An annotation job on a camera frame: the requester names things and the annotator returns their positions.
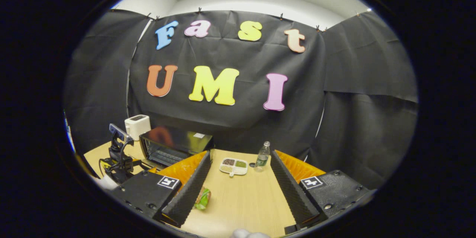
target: snack bag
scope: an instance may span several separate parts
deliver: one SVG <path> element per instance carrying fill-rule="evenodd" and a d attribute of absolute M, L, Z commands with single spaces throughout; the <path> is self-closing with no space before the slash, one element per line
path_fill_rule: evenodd
<path fill-rule="evenodd" d="M 209 189 L 202 187 L 197 200 L 195 201 L 195 208 L 198 210 L 204 210 L 207 208 L 208 201 L 211 197 L 211 192 Z"/>

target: paper label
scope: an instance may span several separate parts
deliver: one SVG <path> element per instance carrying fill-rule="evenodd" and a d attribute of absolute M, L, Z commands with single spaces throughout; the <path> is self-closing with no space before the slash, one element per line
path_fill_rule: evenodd
<path fill-rule="evenodd" d="M 196 138 L 203 138 L 205 135 L 201 134 L 201 133 L 195 133 L 195 135 L 193 135 L 193 136 L 196 137 Z"/>
<path fill-rule="evenodd" d="M 324 185 L 324 183 L 320 179 L 318 179 L 318 177 L 316 176 L 301 179 L 301 183 L 304 185 L 306 189 Z"/>
<path fill-rule="evenodd" d="M 177 182 L 179 180 L 178 179 L 175 179 L 173 177 L 166 177 L 166 176 L 163 176 L 159 182 L 157 182 L 157 185 L 160 185 L 160 186 L 163 186 L 163 187 L 166 187 L 166 188 L 169 188 L 169 189 L 173 189 L 175 188 L 175 185 L 177 185 Z"/>

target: water bottle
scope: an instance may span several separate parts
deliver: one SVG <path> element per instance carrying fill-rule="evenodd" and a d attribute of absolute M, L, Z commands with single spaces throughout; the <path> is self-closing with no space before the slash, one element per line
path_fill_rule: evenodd
<path fill-rule="evenodd" d="M 258 152 L 258 158 L 256 159 L 255 163 L 255 171 L 256 172 L 262 172 L 264 166 L 266 165 L 266 162 L 269 158 L 269 141 L 266 141 L 263 145 L 263 147 L 260 149 L 260 152 Z"/>

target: black curtain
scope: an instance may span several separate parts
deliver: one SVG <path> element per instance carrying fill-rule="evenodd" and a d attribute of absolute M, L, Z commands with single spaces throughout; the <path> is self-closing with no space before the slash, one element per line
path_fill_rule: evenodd
<path fill-rule="evenodd" d="M 203 38 L 184 35 L 196 20 L 212 23 Z M 260 22 L 262 37 L 256 42 L 238 38 L 244 21 Z M 171 43 L 156 50 L 155 31 L 178 21 Z M 285 30 L 296 28 L 305 36 L 304 53 L 287 45 Z M 322 33 L 302 23 L 252 12 L 207 11 L 169 16 L 151 23 L 131 63 L 129 114 L 150 116 L 152 127 L 169 125 L 211 134 L 217 148 L 257 153 L 264 141 L 272 148 L 295 155 L 311 146 L 316 136 L 324 104 L 324 42 Z M 170 92 L 164 97 L 148 93 L 146 82 L 150 65 L 176 65 Z M 226 106 L 213 100 L 189 100 L 195 83 L 194 67 L 211 68 L 216 78 L 223 69 L 239 71 L 233 97 L 235 104 Z M 286 75 L 283 111 L 263 108 L 267 100 L 268 73 Z M 158 74 L 162 87 L 165 71 Z"/>
<path fill-rule="evenodd" d="M 326 46 L 324 90 L 380 94 L 418 102 L 413 67 L 395 33 L 374 12 L 332 26 Z"/>
<path fill-rule="evenodd" d="M 410 145 L 418 104 L 391 96 L 327 92 L 319 133 L 307 162 L 344 173 L 375 189 Z"/>
<path fill-rule="evenodd" d="M 106 143 L 110 123 L 125 129 L 129 65 L 148 21 L 135 12 L 109 11 L 73 52 L 63 106 L 78 153 Z"/>
<path fill-rule="evenodd" d="M 323 37 L 325 110 L 308 162 L 380 187 L 403 159 L 417 121 L 410 59 L 373 12 L 345 20 Z"/>

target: white plastic object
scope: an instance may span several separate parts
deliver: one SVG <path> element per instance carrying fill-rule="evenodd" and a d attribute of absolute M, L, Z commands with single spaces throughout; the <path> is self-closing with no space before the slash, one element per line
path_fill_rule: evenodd
<path fill-rule="evenodd" d="M 233 163 L 233 165 L 225 165 L 225 164 L 223 164 L 223 162 L 225 160 L 234 160 L 234 163 Z M 236 163 L 238 161 L 244 162 L 246 164 L 246 167 L 237 167 Z M 221 164 L 219 166 L 219 169 L 220 169 L 221 172 L 228 173 L 230 175 L 230 177 L 233 177 L 234 175 L 245 175 L 248 172 L 248 162 L 245 161 L 245 160 L 236 159 L 236 158 L 223 158 L 223 160 L 221 160 Z"/>
<path fill-rule="evenodd" d="M 139 140 L 139 136 L 150 131 L 150 119 L 147 115 L 136 115 L 124 120 L 126 133 L 134 140 Z"/>

